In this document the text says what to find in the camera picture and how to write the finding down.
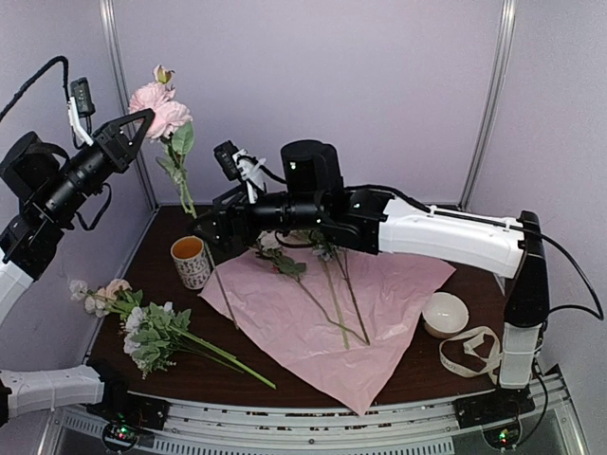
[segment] cup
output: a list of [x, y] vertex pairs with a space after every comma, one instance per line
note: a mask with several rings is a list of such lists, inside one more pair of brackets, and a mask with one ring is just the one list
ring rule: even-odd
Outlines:
[[198, 237], [182, 237], [171, 246], [181, 282], [188, 289], [202, 289], [211, 275], [205, 244]]

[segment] table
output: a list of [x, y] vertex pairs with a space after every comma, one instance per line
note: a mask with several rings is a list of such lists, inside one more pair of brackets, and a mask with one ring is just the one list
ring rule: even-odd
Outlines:
[[[143, 289], [145, 301], [163, 304], [170, 300], [178, 311], [192, 308], [191, 331], [194, 334], [237, 355], [253, 370], [273, 381], [277, 390], [248, 374], [235, 373], [210, 360], [184, 354], [175, 354], [177, 365], [168, 372], [154, 372], [143, 380], [130, 356], [122, 351], [123, 337], [119, 335], [119, 319], [115, 315], [105, 318], [90, 358], [104, 359], [124, 373], [131, 391], [159, 397], [256, 407], [341, 406], [335, 399], [282, 368], [244, 333], [236, 331], [230, 320], [198, 298], [196, 291], [182, 286], [170, 248], [175, 240], [187, 235], [186, 226], [191, 220], [181, 207], [162, 207], [141, 242], [125, 279], [134, 289]], [[235, 248], [231, 254], [213, 250], [213, 257], [221, 263], [243, 251], [242, 247]], [[506, 301], [493, 275], [466, 265], [454, 266], [457, 271], [442, 290], [451, 292], [466, 303], [470, 314], [468, 328], [486, 325], [501, 337]], [[439, 343], [418, 324], [411, 346], [377, 396], [376, 403], [386, 405], [429, 400], [493, 388], [486, 374], [465, 379], [448, 372], [440, 364]], [[487, 342], [482, 347], [485, 349], [479, 351], [488, 354], [489, 344]], [[444, 352], [452, 360], [470, 368], [480, 370], [483, 366], [478, 360], [464, 355], [458, 343], [448, 343]]]

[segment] pink tissue paper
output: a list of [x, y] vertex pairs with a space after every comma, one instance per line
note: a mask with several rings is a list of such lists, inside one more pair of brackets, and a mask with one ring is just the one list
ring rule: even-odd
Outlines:
[[[328, 280], [317, 257], [308, 250], [289, 250], [287, 254], [297, 262], [307, 263], [302, 283], [331, 319], [338, 320]], [[424, 304], [455, 269], [422, 256], [373, 256], [354, 251], [348, 252], [348, 265], [371, 339], [371, 346], [366, 346], [348, 334], [349, 350], [344, 348], [340, 328], [326, 321], [298, 284], [273, 272], [270, 261], [248, 251], [220, 264], [217, 270], [238, 326], [247, 336], [280, 365], [362, 415], [411, 344]], [[344, 324], [362, 336], [338, 265], [330, 263], [329, 270]], [[215, 272], [200, 297], [230, 317]]]

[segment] white ribbon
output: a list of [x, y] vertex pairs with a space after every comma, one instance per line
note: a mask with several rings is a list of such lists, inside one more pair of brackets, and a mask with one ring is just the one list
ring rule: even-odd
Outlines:
[[[488, 335], [493, 338], [493, 346], [491, 346], [491, 351], [489, 352], [489, 357], [487, 358], [481, 357], [480, 355], [476, 354], [476, 351], [474, 351], [476, 348], [478, 348], [481, 344], [485, 342], [485, 335]], [[475, 372], [470, 368], [466, 368], [462, 365], [452, 362], [443, 354], [443, 345], [445, 343], [449, 341], [459, 341], [461, 339], [468, 338], [471, 339], [464, 343], [464, 353], [467, 355], [473, 355], [485, 362], [485, 368], [480, 372]], [[502, 349], [499, 338], [497, 337], [497, 335], [495, 335], [495, 332], [485, 326], [476, 327], [462, 334], [456, 335], [455, 337], [446, 339], [442, 341], [438, 346], [438, 352], [440, 354], [440, 363], [442, 363], [447, 370], [462, 377], [475, 377], [481, 376], [483, 374], [488, 374], [493, 384], [497, 384], [497, 374], [495, 374], [493, 371], [497, 367], [499, 367], [500, 363], [502, 362], [501, 351]]]

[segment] brown table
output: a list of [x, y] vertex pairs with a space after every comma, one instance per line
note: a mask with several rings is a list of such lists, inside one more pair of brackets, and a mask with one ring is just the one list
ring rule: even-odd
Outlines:
[[[192, 308], [191, 331], [194, 334], [237, 355], [253, 370], [272, 380], [278, 389], [274, 391], [248, 374], [235, 373], [204, 358], [183, 354], [175, 355], [177, 365], [168, 372], [154, 372], [142, 380], [140, 371], [122, 351], [123, 337], [119, 336], [119, 320], [114, 315], [103, 322], [91, 358], [103, 358], [120, 369], [128, 377], [132, 391], [161, 397], [259, 407], [341, 406], [333, 398], [282, 368], [245, 334], [236, 331], [231, 321], [198, 298], [195, 291], [188, 291], [182, 286], [169, 250], [176, 239], [185, 235], [190, 220], [181, 207], [163, 207], [141, 243], [126, 280], [134, 289], [143, 289], [146, 301], [162, 304], [170, 300], [175, 303], [175, 310]], [[214, 251], [213, 257], [220, 263], [243, 250], [234, 251], [231, 255]], [[455, 266], [457, 271], [443, 286], [443, 290], [466, 303], [470, 313], [469, 328], [486, 325], [500, 337], [505, 299], [493, 276], [473, 267]], [[464, 379], [445, 370], [438, 357], [439, 342], [418, 324], [411, 346], [377, 396], [377, 403], [385, 405], [443, 398], [493, 387], [487, 375]], [[485, 354], [488, 344], [483, 346]], [[463, 355], [458, 343], [449, 343], [445, 353], [452, 360], [471, 368], [478, 370], [481, 367], [478, 361]]]

